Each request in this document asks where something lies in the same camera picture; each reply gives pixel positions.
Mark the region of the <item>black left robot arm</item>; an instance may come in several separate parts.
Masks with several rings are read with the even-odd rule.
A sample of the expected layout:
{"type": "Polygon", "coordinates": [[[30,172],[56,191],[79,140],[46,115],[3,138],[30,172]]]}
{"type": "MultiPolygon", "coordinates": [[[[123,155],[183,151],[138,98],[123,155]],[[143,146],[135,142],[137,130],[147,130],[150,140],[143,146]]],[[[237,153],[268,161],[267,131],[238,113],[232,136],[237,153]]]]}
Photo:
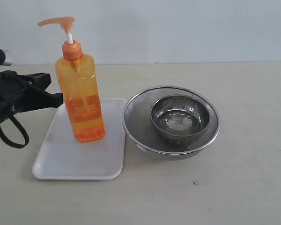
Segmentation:
{"type": "Polygon", "coordinates": [[[48,73],[19,75],[12,70],[0,71],[0,123],[17,113],[61,106],[61,92],[45,91],[50,84],[48,73]]]}

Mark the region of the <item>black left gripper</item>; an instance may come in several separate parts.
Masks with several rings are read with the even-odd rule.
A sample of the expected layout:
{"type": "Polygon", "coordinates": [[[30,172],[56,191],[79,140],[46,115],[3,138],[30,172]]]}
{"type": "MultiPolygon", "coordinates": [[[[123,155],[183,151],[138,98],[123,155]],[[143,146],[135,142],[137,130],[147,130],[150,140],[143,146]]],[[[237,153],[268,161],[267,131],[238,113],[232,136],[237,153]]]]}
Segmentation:
{"type": "Polygon", "coordinates": [[[58,108],[63,104],[63,94],[45,91],[51,82],[49,73],[19,75],[12,70],[0,71],[0,115],[58,108]]]}

